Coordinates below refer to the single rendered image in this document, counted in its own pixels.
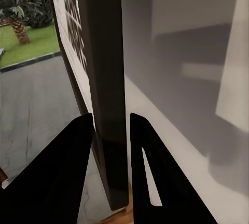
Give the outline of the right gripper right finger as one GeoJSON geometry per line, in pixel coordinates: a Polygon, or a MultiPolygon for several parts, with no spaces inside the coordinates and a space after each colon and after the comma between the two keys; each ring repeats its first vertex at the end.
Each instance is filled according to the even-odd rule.
{"type": "Polygon", "coordinates": [[[150,122],[130,114],[133,224],[218,224],[150,122]],[[162,206],[150,203],[144,148],[162,206]]]}

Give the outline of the poster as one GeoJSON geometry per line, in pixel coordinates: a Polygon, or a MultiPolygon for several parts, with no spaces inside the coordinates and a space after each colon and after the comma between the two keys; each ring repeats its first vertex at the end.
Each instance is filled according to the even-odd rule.
{"type": "Polygon", "coordinates": [[[115,211],[129,205],[121,0],[50,0],[50,4],[81,116],[93,116],[91,148],[115,211]]]}

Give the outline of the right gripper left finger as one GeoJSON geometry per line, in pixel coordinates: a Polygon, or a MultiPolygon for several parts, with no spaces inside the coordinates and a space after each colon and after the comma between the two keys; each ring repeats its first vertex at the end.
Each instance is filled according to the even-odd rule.
{"type": "Polygon", "coordinates": [[[72,120],[0,193],[0,224],[77,224],[92,113],[72,120]]]}

